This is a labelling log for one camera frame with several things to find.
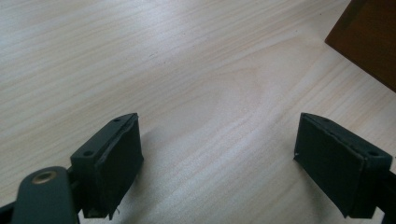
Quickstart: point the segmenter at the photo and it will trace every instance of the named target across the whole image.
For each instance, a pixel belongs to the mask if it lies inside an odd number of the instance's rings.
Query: round hole
[[[93,152],[92,151],[86,151],[86,152],[84,152],[84,156],[91,156],[93,154]]]
[[[378,156],[378,153],[373,152],[373,151],[369,151],[369,154],[372,155],[372,156]]]
[[[55,176],[56,176],[55,171],[46,171],[46,172],[36,175],[33,178],[32,183],[37,184],[37,185],[44,184],[44,183],[49,182],[51,179],[55,178]]]

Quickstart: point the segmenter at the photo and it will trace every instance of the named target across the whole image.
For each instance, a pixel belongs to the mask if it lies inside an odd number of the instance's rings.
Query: light wood grain surface
[[[396,155],[396,94],[323,42],[347,4],[0,1],[0,205],[137,112],[139,177],[82,223],[380,223],[344,219],[292,160],[301,112]]]

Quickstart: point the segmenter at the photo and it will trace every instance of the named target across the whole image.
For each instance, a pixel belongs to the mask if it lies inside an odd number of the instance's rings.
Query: brown wooden object
[[[396,0],[352,0],[326,43],[396,91]]]

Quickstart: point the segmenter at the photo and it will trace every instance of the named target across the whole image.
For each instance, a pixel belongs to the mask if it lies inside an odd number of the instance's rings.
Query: wooden table
[[[145,163],[111,223],[380,223],[293,160],[301,112],[396,155],[396,94],[324,43],[347,4],[1,1],[0,205],[137,112]]]

